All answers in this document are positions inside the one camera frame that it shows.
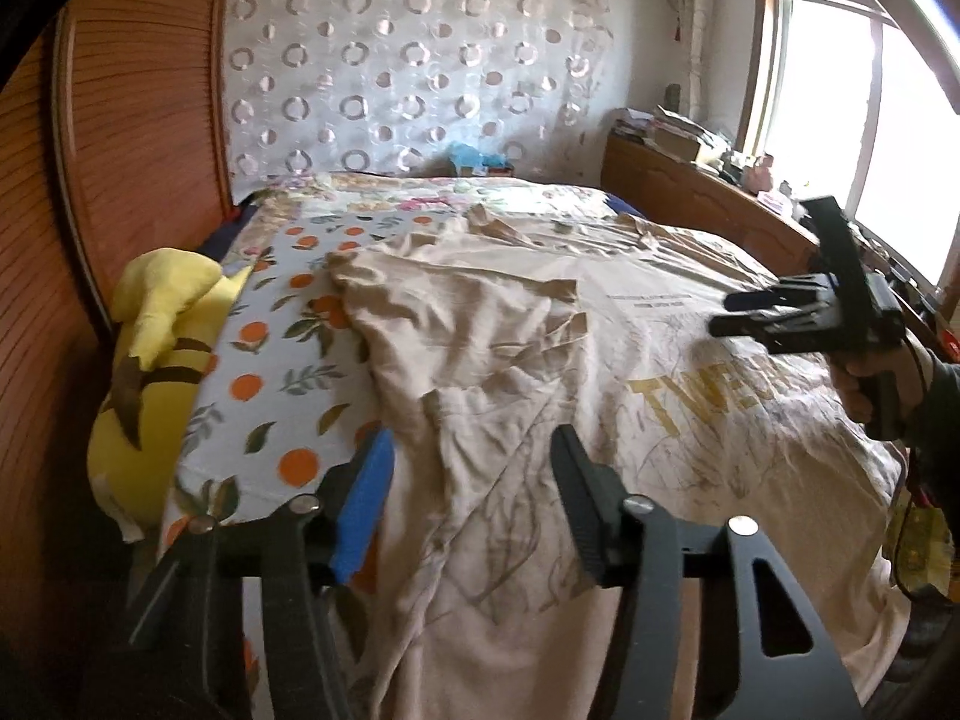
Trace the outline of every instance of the wrinkled fabric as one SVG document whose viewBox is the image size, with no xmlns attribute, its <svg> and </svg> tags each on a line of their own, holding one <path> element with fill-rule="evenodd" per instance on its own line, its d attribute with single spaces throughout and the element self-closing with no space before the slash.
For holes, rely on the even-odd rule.
<svg viewBox="0 0 960 720">
<path fill-rule="evenodd" d="M 548 459 L 565 422 L 676 517 L 757 519 L 872 693 L 908 616 L 878 553 L 901 459 L 847 420 L 821 356 L 709 338 L 725 293 L 773 281 L 749 255 L 634 218 L 473 209 L 329 265 L 397 431 L 374 716 L 587 715 L 618 593 L 584 576 L 570 538 Z"/>
</svg>

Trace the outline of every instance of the person's arm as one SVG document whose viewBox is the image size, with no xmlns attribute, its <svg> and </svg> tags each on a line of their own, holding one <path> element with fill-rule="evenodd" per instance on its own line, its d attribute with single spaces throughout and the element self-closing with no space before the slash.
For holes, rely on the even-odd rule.
<svg viewBox="0 0 960 720">
<path fill-rule="evenodd" d="M 894 372 L 906 424 L 904 442 L 915 452 L 923 487 L 960 538 L 960 365 L 940 362 L 912 334 L 906 343 L 890 351 L 832 361 L 830 376 L 848 416 L 868 422 L 872 405 L 857 377 Z"/>
</svg>

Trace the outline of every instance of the hand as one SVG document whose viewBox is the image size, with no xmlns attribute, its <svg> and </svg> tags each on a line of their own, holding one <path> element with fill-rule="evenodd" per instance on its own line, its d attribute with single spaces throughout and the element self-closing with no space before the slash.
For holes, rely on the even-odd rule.
<svg viewBox="0 0 960 720">
<path fill-rule="evenodd" d="M 917 353 L 923 380 L 917 370 L 917 363 L 906 344 L 910 344 Z M 913 333 L 907 332 L 907 338 L 896 349 L 864 354 L 837 353 L 829 357 L 830 379 L 836 387 L 843 407 L 854 422 L 869 422 L 874 407 L 865 394 L 860 391 L 858 378 L 891 370 L 896 376 L 896 393 L 901 402 L 901 419 L 909 418 L 915 408 L 923 402 L 926 390 L 933 380 L 933 358 L 923 348 Z"/>
</svg>

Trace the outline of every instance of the pikachu plush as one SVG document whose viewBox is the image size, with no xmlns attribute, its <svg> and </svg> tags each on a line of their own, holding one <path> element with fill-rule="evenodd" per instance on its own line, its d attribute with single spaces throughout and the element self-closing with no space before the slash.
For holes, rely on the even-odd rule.
<svg viewBox="0 0 960 720">
<path fill-rule="evenodd" d="M 113 295 L 120 323 L 109 395 L 86 469 L 124 541 L 160 523 L 197 386 L 250 269 L 227 278 L 201 254 L 161 248 L 133 260 Z"/>
</svg>

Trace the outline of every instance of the wooden headboard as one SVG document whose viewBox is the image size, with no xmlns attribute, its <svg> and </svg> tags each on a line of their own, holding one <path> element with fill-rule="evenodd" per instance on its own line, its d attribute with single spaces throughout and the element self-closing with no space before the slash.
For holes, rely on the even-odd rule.
<svg viewBox="0 0 960 720">
<path fill-rule="evenodd" d="M 68 703 L 126 581 L 85 478 L 104 306 L 128 260 L 229 207 L 222 20 L 222 0 L 70 0 L 0 92 L 0 637 Z"/>
</svg>

